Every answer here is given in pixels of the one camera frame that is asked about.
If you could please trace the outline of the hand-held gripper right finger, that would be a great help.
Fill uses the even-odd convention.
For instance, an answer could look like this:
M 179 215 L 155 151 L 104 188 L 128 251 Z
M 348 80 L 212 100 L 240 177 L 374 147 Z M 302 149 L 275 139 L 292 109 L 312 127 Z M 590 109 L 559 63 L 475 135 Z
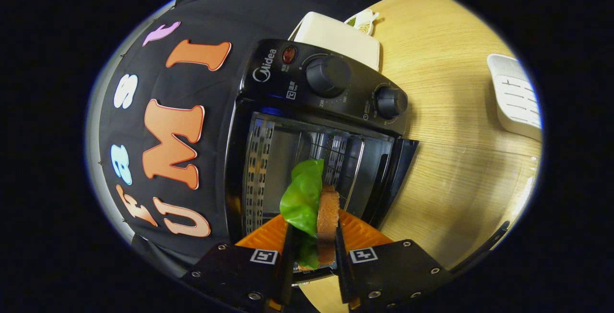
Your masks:
M 344 210 L 335 246 L 341 300 L 351 312 L 399 312 L 453 278 L 415 241 L 391 241 Z

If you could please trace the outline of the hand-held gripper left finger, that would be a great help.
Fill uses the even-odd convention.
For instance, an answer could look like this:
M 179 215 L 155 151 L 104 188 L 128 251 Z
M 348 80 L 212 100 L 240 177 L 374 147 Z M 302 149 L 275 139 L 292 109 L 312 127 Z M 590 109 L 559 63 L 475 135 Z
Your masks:
M 283 313 L 290 304 L 297 231 L 281 215 L 237 243 L 215 244 L 180 279 L 242 313 Z

